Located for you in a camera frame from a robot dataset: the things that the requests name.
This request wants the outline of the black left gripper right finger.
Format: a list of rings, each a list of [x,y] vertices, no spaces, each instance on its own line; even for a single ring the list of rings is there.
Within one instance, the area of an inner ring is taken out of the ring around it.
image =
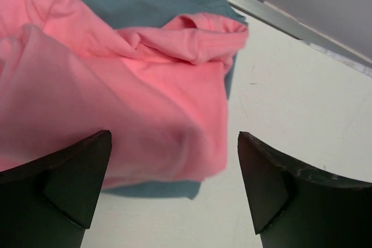
[[[248,132],[238,157],[263,247],[371,246],[371,183],[316,168]]]

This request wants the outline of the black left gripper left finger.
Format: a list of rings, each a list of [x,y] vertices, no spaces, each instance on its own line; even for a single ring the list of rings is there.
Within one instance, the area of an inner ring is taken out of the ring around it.
[[[1,172],[1,247],[80,247],[112,150],[102,130]]]

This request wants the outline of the pink t shirt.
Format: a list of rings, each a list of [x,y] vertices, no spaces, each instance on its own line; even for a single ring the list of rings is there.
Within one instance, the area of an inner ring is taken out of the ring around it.
[[[220,173],[247,37],[211,13],[115,30],[81,0],[1,0],[1,169],[109,130],[107,188]]]

